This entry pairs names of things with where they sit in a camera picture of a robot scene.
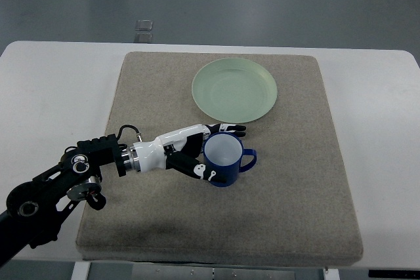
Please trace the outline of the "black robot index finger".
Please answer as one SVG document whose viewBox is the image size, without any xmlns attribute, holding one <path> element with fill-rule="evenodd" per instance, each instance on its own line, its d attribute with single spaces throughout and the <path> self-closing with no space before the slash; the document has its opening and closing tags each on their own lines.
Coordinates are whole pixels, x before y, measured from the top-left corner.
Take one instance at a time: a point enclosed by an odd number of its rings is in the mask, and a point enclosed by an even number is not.
<svg viewBox="0 0 420 280">
<path fill-rule="evenodd" d="M 235 125 L 230 123 L 217 123 L 212 125 L 205 125 L 209 132 L 245 132 L 246 126 Z"/>
</svg>

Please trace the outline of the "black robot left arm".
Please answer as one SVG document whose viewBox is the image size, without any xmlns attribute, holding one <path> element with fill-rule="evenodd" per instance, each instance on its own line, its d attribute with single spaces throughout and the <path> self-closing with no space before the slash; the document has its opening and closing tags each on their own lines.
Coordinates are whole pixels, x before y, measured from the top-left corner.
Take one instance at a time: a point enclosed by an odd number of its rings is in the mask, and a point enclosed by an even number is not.
<svg viewBox="0 0 420 280">
<path fill-rule="evenodd" d="M 226 184 L 226 175 L 197 159 L 205 141 L 216 134 L 240 138 L 246 127 L 197 124 L 132 146 L 120 143 L 120 134 L 110 134 L 68 147 L 57 165 L 9 193 L 7 209 L 1 213 L 1 264 L 26 246 L 34 249 L 56 241 L 62 223 L 80 202 L 103 209 L 100 168 L 104 165 L 115 164 L 119 176 L 130 170 L 174 169 L 194 179 Z"/>
</svg>

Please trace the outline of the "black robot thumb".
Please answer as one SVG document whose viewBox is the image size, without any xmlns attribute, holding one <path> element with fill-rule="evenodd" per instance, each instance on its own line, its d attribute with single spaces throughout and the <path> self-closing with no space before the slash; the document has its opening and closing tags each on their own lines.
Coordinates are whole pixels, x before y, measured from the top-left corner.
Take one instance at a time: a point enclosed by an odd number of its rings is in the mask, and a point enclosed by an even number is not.
<svg viewBox="0 0 420 280">
<path fill-rule="evenodd" d="M 226 183 L 226 177 L 216 171 L 214 167 L 203 164 L 196 158 L 190 157 L 180 151 L 174 151 L 167 154 L 167 168 L 175 169 L 198 180 L 222 184 Z"/>
</svg>

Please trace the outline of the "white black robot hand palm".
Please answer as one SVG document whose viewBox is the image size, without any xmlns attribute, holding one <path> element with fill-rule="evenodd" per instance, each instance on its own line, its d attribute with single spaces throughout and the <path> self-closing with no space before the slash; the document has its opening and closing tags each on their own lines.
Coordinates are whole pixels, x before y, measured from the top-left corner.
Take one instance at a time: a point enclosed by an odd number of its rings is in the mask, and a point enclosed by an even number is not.
<svg viewBox="0 0 420 280">
<path fill-rule="evenodd" d="M 203 142 L 210 136 L 206 125 L 197 124 L 157 136 L 151 142 L 135 142 L 121 152 L 126 170 L 148 172 L 199 163 Z"/>
</svg>

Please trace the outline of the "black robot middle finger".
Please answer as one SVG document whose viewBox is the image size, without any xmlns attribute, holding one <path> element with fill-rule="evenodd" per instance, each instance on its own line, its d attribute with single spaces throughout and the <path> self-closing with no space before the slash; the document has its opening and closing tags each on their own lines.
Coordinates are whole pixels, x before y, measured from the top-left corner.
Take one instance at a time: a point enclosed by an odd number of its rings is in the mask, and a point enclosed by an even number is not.
<svg viewBox="0 0 420 280">
<path fill-rule="evenodd" d="M 245 131 L 238 131 L 238 130 L 228 130 L 226 131 L 227 134 L 232 134 L 237 137 L 244 137 L 246 135 Z"/>
</svg>

